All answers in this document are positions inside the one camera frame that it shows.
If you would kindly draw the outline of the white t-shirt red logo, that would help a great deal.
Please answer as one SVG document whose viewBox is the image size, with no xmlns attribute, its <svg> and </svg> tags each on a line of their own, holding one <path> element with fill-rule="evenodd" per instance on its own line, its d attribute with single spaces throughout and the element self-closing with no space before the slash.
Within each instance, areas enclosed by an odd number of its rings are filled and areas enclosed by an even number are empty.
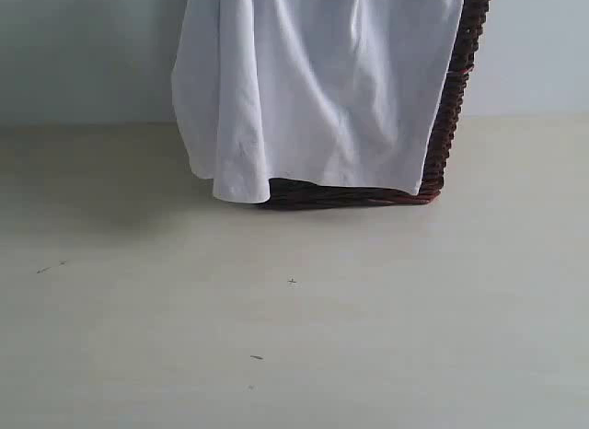
<svg viewBox="0 0 589 429">
<path fill-rule="evenodd" d="M 416 194 L 464 0 L 188 0 L 172 100 L 193 174 Z"/>
</svg>

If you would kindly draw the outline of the dark red wicker basket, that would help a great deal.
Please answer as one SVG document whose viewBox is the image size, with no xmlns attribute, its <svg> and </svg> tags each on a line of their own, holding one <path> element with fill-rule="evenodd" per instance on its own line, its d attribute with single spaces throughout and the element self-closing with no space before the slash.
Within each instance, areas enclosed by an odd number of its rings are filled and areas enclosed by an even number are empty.
<svg viewBox="0 0 589 429">
<path fill-rule="evenodd" d="M 439 110 L 434 120 L 419 192 L 411 195 L 381 188 L 329 187 L 299 180 L 273 179 L 271 198 L 259 205 L 271 210 L 425 205 L 444 187 L 447 159 L 459 121 L 464 92 L 475 63 L 479 37 L 491 0 L 464 0 Z"/>
</svg>

